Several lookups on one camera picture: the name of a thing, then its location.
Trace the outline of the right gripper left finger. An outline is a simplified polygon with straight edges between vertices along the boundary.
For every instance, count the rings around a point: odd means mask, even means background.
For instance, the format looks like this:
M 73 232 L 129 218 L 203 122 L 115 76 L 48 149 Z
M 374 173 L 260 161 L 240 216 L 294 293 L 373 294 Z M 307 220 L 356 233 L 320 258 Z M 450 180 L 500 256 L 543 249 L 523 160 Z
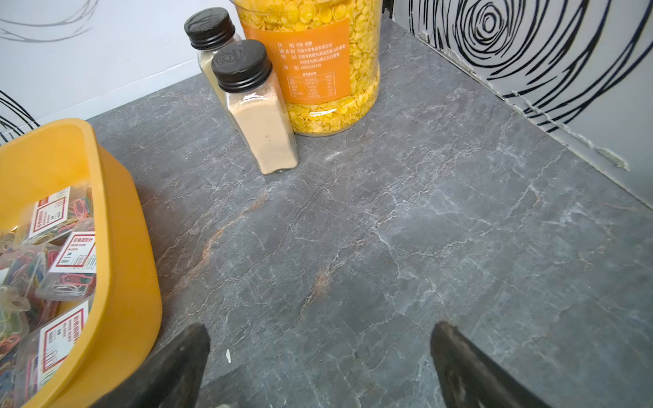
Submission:
M 191 324 L 93 406 L 193 407 L 209 352 L 207 328 Z

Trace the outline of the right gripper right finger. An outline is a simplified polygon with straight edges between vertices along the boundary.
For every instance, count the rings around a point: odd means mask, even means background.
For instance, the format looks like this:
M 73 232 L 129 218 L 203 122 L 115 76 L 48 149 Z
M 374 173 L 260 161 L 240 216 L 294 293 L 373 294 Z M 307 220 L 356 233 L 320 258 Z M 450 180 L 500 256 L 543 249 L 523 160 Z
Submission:
M 549 408 L 447 321 L 435 324 L 430 354 L 447 407 Z

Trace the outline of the yellow plastic storage tray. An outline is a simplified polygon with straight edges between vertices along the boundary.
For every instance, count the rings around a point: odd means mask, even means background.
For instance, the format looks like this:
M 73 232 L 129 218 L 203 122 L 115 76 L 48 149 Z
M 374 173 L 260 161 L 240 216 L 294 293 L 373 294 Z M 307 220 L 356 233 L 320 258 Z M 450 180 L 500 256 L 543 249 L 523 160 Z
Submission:
M 51 122 L 1 148 L 1 227 L 65 187 L 92 188 L 95 299 L 81 337 L 29 407 L 89 407 L 133 374 L 162 324 L 162 296 L 146 220 L 129 171 L 81 119 Z

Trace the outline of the front black cap spice bottle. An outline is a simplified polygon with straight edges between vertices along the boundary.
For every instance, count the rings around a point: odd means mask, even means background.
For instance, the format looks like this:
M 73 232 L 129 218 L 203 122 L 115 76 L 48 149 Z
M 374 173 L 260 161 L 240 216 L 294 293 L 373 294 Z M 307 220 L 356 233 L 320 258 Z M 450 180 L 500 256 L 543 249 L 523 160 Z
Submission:
M 211 67 L 260 173 L 297 168 L 294 131 L 265 45 L 250 39 L 229 44 L 214 56 Z

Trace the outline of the black cap spice bottle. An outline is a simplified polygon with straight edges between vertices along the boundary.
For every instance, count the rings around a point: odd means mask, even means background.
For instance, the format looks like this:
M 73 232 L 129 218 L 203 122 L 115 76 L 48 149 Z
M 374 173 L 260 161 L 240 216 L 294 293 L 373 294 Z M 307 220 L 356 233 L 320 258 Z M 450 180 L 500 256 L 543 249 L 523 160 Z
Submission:
M 297 168 L 294 131 L 265 45 L 250 39 L 229 44 L 214 56 L 211 67 L 260 173 Z
M 217 95 L 227 117 L 237 128 L 237 123 L 227 108 L 226 94 L 219 87 L 212 68 L 212 62 L 217 53 L 225 46 L 241 40 L 236 34 L 236 27 L 229 12 L 225 8 L 206 8 L 186 20 L 184 31 L 190 40 L 190 45 L 198 53 L 198 64 L 202 72 Z

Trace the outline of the rear black cap spice bottle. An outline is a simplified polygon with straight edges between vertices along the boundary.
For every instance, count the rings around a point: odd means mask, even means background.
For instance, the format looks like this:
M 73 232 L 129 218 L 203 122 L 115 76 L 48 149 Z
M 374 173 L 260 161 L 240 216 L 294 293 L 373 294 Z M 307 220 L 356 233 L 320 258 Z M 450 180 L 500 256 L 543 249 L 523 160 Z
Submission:
M 184 31 L 190 40 L 190 45 L 198 53 L 198 64 L 202 72 L 217 95 L 227 117 L 237 128 L 237 123 L 227 108 L 226 94 L 219 87 L 212 68 L 212 62 L 217 53 L 225 46 L 241 40 L 236 34 L 236 27 L 229 12 L 225 8 L 206 8 L 186 20 Z

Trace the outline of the red lid corn jar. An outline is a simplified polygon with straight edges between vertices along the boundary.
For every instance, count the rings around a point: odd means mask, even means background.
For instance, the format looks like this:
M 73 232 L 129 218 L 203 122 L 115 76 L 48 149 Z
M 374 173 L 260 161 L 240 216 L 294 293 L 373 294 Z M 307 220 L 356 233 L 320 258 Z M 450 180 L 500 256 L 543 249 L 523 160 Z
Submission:
M 246 38 L 267 48 L 296 134 L 338 134 L 370 112 L 379 95 L 381 1 L 234 5 Z

